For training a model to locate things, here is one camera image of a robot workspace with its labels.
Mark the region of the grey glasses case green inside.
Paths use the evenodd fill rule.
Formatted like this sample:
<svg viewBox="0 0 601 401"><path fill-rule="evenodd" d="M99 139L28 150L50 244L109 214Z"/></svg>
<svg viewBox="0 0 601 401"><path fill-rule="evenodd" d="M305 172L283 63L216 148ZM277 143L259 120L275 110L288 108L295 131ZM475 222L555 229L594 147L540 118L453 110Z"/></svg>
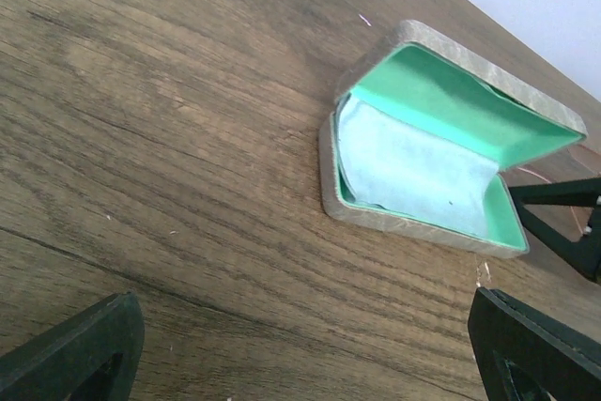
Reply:
<svg viewBox="0 0 601 401"><path fill-rule="evenodd" d="M336 112L349 96L418 129L489 158L499 166L484 196L484 238L356 202L343 178ZM334 108L318 137L322 204L342 222L499 258L529 251L506 170L583 141L583 119L434 28L405 20L339 79Z"/></svg>

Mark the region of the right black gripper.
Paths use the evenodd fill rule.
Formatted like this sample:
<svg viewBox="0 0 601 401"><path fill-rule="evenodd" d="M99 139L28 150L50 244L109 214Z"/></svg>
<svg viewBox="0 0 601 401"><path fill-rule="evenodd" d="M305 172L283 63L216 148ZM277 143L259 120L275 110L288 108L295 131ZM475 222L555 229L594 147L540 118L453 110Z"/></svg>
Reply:
<svg viewBox="0 0 601 401"><path fill-rule="evenodd" d="M600 178L509 188L523 226L585 279L600 284ZM592 208L578 241L571 241L526 209L527 205Z"/></svg>

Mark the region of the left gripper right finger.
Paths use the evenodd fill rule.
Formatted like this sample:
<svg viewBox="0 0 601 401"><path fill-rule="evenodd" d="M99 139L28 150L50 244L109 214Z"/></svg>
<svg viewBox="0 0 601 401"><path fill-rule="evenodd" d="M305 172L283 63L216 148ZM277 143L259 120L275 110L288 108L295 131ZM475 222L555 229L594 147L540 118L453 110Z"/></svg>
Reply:
<svg viewBox="0 0 601 401"><path fill-rule="evenodd" d="M476 289L468 330L489 400L600 398L600 344L503 291Z"/></svg>

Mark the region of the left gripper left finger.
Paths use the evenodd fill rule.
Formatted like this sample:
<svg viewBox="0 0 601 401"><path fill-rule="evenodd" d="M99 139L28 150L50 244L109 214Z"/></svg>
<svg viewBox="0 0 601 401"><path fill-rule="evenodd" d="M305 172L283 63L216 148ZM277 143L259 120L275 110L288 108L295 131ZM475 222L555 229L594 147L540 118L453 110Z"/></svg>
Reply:
<svg viewBox="0 0 601 401"><path fill-rule="evenodd" d="M145 340L133 293L111 295L1 357L3 400L127 400Z"/></svg>

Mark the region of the pink transparent sunglasses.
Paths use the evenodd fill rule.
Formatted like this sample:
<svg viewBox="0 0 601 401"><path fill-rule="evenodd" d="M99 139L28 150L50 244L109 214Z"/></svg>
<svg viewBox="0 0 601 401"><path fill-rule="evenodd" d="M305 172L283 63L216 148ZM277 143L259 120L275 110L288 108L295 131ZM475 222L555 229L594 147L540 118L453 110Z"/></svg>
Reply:
<svg viewBox="0 0 601 401"><path fill-rule="evenodd" d="M506 172L509 186L540 185L600 176L600 154L586 146L576 145L536 162ZM587 225L591 208L528 205L536 214L558 232L577 241Z"/></svg>

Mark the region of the light blue cleaning cloth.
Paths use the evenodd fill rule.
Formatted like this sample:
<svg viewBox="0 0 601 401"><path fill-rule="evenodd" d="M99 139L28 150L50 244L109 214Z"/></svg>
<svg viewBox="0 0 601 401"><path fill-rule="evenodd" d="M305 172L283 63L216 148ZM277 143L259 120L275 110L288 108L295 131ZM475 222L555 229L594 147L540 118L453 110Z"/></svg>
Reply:
<svg viewBox="0 0 601 401"><path fill-rule="evenodd" d="M361 205L484 238L489 158L389 116L357 96L336 112L338 161Z"/></svg>

